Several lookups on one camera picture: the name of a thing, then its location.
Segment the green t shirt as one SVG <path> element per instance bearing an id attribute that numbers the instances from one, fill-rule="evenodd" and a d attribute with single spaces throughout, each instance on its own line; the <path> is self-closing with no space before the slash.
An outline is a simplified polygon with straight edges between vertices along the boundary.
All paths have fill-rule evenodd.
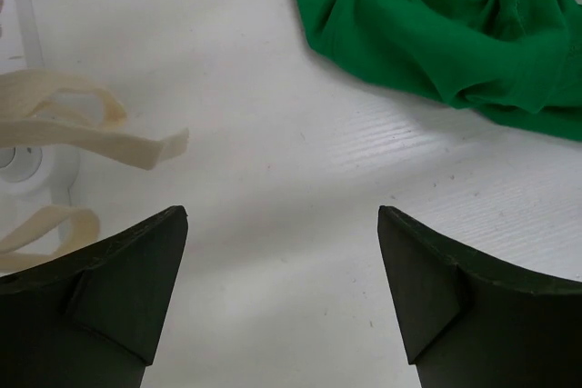
<path id="1" fill-rule="evenodd" d="M 351 75 L 491 121 L 581 137 L 581 0 L 296 0 Z"/>

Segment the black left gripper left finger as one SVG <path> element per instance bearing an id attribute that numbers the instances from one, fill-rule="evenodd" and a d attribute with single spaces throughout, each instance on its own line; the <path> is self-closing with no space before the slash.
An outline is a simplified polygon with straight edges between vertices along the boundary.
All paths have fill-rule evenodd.
<path id="1" fill-rule="evenodd" d="M 1 278 L 4 387 L 138 387 L 156 356 L 186 246 L 171 206 Z"/>

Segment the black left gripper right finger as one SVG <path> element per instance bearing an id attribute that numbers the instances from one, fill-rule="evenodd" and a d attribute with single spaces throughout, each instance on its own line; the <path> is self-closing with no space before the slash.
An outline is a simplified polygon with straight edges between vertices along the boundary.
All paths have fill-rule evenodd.
<path id="1" fill-rule="evenodd" d="M 378 240 L 424 387 L 578 387 L 581 285 L 485 254 L 393 206 Z"/>

